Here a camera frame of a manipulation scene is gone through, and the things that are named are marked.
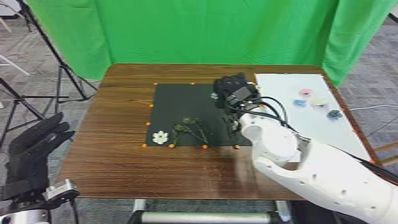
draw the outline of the green backdrop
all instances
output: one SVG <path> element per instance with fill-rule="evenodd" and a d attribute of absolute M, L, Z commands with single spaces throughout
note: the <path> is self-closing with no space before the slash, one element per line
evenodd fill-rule
<path fill-rule="evenodd" d="M 339 85 L 396 0 L 28 0 L 76 74 L 113 63 L 302 64 Z"/>

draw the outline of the white board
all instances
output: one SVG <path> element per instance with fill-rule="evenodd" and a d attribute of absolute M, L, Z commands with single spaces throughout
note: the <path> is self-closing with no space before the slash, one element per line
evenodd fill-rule
<path fill-rule="evenodd" d="M 341 108 L 321 75 L 256 74 L 256 80 L 261 96 L 273 97 L 284 105 L 288 122 L 298 133 L 325 144 L 336 146 L 359 158 L 369 160 L 369 154 L 344 115 L 337 120 L 330 120 L 327 118 L 328 111 L 341 111 Z M 302 89 L 312 90 L 309 97 L 302 97 L 298 94 Z M 314 98 L 323 98 L 327 100 L 325 108 L 311 105 L 309 101 Z M 293 105 L 295 99 L 307 100 L 305 107 Z M 279 109 L 280 107 L 272 101 L 266 100 L 266 102 L 275 107 L 282 116 L 282 110 Z"/>

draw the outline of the light stand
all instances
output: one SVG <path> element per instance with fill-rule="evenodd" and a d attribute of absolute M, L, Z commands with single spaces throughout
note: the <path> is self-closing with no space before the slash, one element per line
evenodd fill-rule
<path fill-rule="evenodd" d="M 50 50 L 51 50 L 53 56 L 55 56 L 57 61 L 58 61 L 58 80 L 57 80 L 57 97 L 55 97 L 55 98 L 57 98 L 57 102 L 55 102 L 55 113 L 57 113 L 57 112 L 58 112 L 58 104 L 62 104 L 62 103 L 66 103 L 66 102 L 71 102 L 71 101 L 85 101 L 85 100 L 90 99 L 92 96 L 87 96 L 85 91 L 83 91 L 83 85 L 78 85 L 78 82 L 76 82 L 76 79 L 74 79 L 73 69 L 71 69 L 69 65 L 66 64 L 66 62 L 64 62 L 64 60 L 62 60 L 62 58 L 60 58 L 60 55 L 58 55 L 58 52 L 57 52 L 57 50 L 55 50 L 51 41 L 50 41 L 48 36 L 46 36 L 46 33 L 44 33 L 42 29 L 41 29 L 41 25 L 39 25 L 39 23 L 37 23 L 37 20 L 35 20 L 35 18 L 34 18 L 34 14 L 32 14 L 30 7 L 28 7 L 26 3 L 23 2 L 23 0 L 18 0 L 18 2 L 19 2 L 19 5 L 21 5 L 21 11 L 23 11 L 23 14 L 25 14 L 25 16 L 26 16 L 26 19 L 28 19 L 30 23 L 34 24 L 34 27 L 35 27 L 37 31 L 39 31 L 41 38 L 42 38 L 42 40 L 44 40 L 44 42 L 46 42 L 46 46 L 48 46 L 48 48 L 50 48 Z M 64 98 L 64 97 L 60 97 L 62 72 L 64 72 L 66 75 L 67 75 L 67 78 L 69 78 L 69 80 L 71 80 L 73 86 L 74 86 L 76 91 L 78 91 L 78 94 L 80 94 L 80 99 L 64 100 L 64 101 L 58 100 L 58 98 Z M 80 79 L 80 82 L 83 82 L 83 83 L 89 85 L 89 87 L 90 87 L 94 90 L 97 90 L 97 88 L 96 88 L 94 85 L 89 83 L 89 81 L 87 81 L 81 77 L 78 77 L 78 79 Z"/>
<path fill-rule="evenodd" d="M 25 95 L 19 95 L 2 78 L 0 78 L 0 85 L 3 86 L 3 88 L 7 90 L 7 92 L 5 92 L 7 95 L 14 98 L 12 107 L 10 107 L 10 113 L 9 113 L 9 119 L 7 119 L 5 128 L 3 128 L 3 134 L 2 134 L 2 138 L 0 138 L 0 149 L 2 149 L 7 133 L 10 131 L 14 131 L 18 128 L 21 128 L 23 126 L 26 126 L 28 124 L 32 124 L 34 122 L 37 122 L 39 120 L 46 119 L 44 114 L 48 112 L 48 108 L 50 108 L 51 102 L 48 103 L 46 109 L 44 109 L 44 111 L 41 113 L 35 110 L 34 106 L 30 105 L 30 103 L 26 102 L 25 99 L 51 99 L 53 100 L 53 99 L 58 99 L 58 98 L 67 98 L 67 96 L 25 96 Z M 19 124 L 18 126 L 14 126 L 10 128 L 10 122 L 12 122 L 12 118 L 14 118 L 18 105 L 26 107 L 26 109 L 28 109 L 28 111 L 34 114 L 37 119 L 34 119 L 32 121 L 28 121 L 26 123 Z"/>

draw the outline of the black hand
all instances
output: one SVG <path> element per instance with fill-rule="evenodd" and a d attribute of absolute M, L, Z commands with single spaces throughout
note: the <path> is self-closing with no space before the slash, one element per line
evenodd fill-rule
<path fill-rule="evenodd" d="M 74 132 L 67 132 L 69 124 L 62 113 L 41 121 L 16 137 L 9 146 L 7 184 L 26 180 L 32 189 L 44 191 L 48 187 L 48 154 Z"/>

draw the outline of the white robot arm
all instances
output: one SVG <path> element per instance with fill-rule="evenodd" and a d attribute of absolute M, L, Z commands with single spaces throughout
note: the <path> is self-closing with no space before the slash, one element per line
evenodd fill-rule
<path fill-rule="evenodd" d="M 236 115 L 252 142 L 252 164 L 268 178 L 323 208 L 375 224 L 398 223 L 398 188 L 341 149 L 300 136 L 263 102 L 243 74 L 215 80 L 215 106 Z M 284 168 L 300 153 L 295 170 Z"/>

